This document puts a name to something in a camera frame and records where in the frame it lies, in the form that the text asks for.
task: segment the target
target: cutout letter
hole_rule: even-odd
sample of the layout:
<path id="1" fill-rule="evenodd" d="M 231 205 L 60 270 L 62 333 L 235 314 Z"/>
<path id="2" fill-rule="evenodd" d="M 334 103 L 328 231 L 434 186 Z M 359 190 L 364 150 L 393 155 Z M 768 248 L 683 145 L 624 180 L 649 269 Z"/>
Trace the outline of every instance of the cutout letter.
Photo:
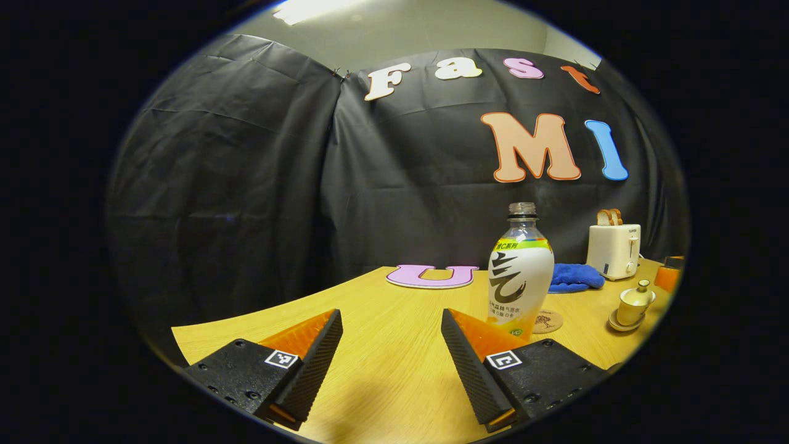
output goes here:
<path id="1" fill-rule="evenodd" d="M 614 145 L 614 139 L 611 138 L 611 127 L 606 122 L 598 122 L 597 120 L 587 120 L 585 124 L 594 134 L 600 151 L 603 153 L 603 161 L 605 161 L 603 175 L 610 180 L 627 179 L 627 170 L 622 165 L 619 151 Z"/>
<path id="2" fill-rule="evenodd" d="M 580 86 L 583 86 L 586 91 L 600 94 L 600 89 L 588 82 L 587 79 L 589 78 L 586 76 L 586 74 L 576 70 L 572 66 L 562 66 L 562 71 L 567 71 L 570 73 L 570 75 L 573 76 L 573 79 L 575 79 L 575 81 L 578 82 Z"/>
<path id="3" fill-rule="evenodd" d="M 464 287 L 474 280 L 475 269 L 480 267 L 473 266 L 454 266 L 447 267 L 452 270 L 452 277 L 449 279 L 434 280 L 422 279 L 424 272 L 435 267 L 430 265 L 398 265 L 398 268 L 387 275 L 387 280 L 392 284 L 403 287 L 414 288 L 458 288 Z"/>
<path id="4" fill-rule="evenodd" d="M 401 63 L 382 70 L 372 71 L 367 75 L 367 77 L 370 77 L 370 93 L 365 96 L 365 100 L 379 99 L 395 92 L 395 89 L 389 86 L 389 82 L 393 85 L 400 85 L 402 80 L 401 71 L 409 70 L 411 70 L 410 64 Z"/>
<path id="5" fill-rule="evenodd" d="M 510 68 L 510 74 L 521 79 L 541 79 L 545 75 L 525 58 L 505 58 L 504 65 Z"/>
<path id="6" fill-rule="evenodd" d="M 458 77 L 477 77 L 482 74 L 482 70 L 477 68 L 477 64 L 467 57 L 447 58 L 438 62 L 438 67 L 436 77 L 441 80 L 456 79 Z"/>
<path id="7" fill-rule="evenodd" d="M 493 177 L 499 182 L 519 182 L 526 171 L 518 166 L 518 156 L 538 179 L 545 166 L 545 155 L 551 158 L 548 177 L 556 180 L 574 180 L 581 177 L 581 170 L 573 161 L 573 153 L 564 135 L 564 119 L 555 114 L 540 114 L 531 135 L 508 112 L 483 114 L 480 120 L 491 127 L 499 151 L 499 169 Z"/>

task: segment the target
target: white toaster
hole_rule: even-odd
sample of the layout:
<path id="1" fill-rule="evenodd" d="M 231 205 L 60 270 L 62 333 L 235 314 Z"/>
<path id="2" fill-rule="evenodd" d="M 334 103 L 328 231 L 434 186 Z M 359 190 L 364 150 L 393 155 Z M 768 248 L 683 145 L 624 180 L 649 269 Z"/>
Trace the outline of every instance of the white toaster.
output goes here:
<path id="1" fill-rule="evenodd" d="M 641 225 L 592 225 L 589 227 L 586 265 L 609 280 L 631 277 L 638 268 L 640 249 Z"/>

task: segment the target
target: blue towel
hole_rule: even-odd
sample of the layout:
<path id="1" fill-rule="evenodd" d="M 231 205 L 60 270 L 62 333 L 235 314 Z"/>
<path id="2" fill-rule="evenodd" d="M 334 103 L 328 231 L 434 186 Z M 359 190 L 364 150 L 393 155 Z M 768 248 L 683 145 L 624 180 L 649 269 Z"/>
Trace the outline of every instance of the blue towel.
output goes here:
<path id="1" fill-rule="evenodd" d="M 589 287 L 600 288 L 603 284 L 605 278 L 590 265 L 554 264 L 548 293 L 580 292 Z"/>

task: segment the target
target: bottle label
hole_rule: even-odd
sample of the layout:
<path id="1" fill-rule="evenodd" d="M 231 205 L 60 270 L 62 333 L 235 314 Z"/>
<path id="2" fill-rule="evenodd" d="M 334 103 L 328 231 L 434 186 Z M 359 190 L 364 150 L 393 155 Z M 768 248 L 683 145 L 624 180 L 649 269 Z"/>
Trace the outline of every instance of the bottle label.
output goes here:
<path id="1" fill-rule="evenodd" d="M 488 263 L 488 323 L 528 339 L 553 269 L 546 238 L 501 238 Z"/>
<path id="2" fill-rule="evenodd" d="M 553 252 L 551 244 L 548 243 L 546 238 L 527 239 L 520 242 L 516 239 L 501 238 L 496 243 L 493 251 L 521 250 L 523 248 L 548 248 L 551 252 Z"/>

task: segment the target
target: black curtain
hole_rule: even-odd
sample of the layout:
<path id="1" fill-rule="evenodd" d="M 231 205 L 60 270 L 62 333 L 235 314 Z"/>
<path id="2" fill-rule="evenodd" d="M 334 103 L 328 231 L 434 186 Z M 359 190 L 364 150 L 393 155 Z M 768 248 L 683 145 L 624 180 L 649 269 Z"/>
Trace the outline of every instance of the black curtain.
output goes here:
<path id="1" fill-rule="evenodd" d="M 451 57 L 471 58 L 483 73 L 439 79 L 436 63 Z M 505 58 L 526 58 L 544 77 L 516 77 Z M 411 70 L 394 92 L 365 101 L 368 74 L 402 62 Z M 584 73 L 601 93 L 581 87 L 562 66 Z M 622 83 L 605 64 L 587 70 L 547 55 L 491 49 L 411 55 L 352 74 L 342 83 L 321 181 L 319 227 L 331 240 L 327 284 L 381 265 L 487 269 L 495 241 L 509 227 L 507 206 L 516 201 L 536 202 L 538 228 L 560 263 L 585 263 L 589 225 L 598 210 L 610 208 L 641 225 L 645 257 L 684 254 L 689 227 L 672 147 L 638 94 Z M 538 115 L 561 116 L 581 177 L 535 179 L 527 172 L 521 182 L 497 182 L 495 138 L 480 120 L 489 112 L 510 113 L 531 134 Z M 611 127 L 626 180 L 604 177 L 586 120 Z M 545 171 L 549 165 L 546 160 Z"/>
<path id="2" fill-rule="evenodd" d="M 108 190 L 120 288 L 143 333 L 306 294 L 320 171 L 340 78 L 269 40 L 194 55 L 132 124 Z"/>

